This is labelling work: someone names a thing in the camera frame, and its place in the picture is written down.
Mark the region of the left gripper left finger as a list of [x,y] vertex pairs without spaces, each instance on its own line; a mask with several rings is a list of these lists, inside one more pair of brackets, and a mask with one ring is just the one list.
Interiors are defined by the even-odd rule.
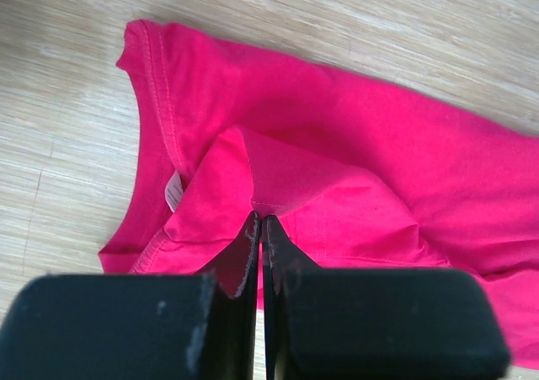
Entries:
[[215,318],[217,379],[251,379],[258,296],[260,218],[248,214],[233,241],[216,257]]

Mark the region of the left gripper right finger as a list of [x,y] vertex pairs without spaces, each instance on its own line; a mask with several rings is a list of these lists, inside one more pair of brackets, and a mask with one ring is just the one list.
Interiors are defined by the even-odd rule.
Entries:
[[264,283],[264,346],[266,377],[286,377],[288,361],[288,323],[284,279],[289,270],[314,269],[320,265],[295,245],[278,217],[262,221]]

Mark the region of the red t shirt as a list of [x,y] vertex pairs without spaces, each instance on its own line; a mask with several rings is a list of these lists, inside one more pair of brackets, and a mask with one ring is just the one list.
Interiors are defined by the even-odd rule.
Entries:
[[189,274],[251,211],[324,267],[439,267],[538,366],[538,140],[412,90],[182,24],[126,26],[140,146],[107,273]]

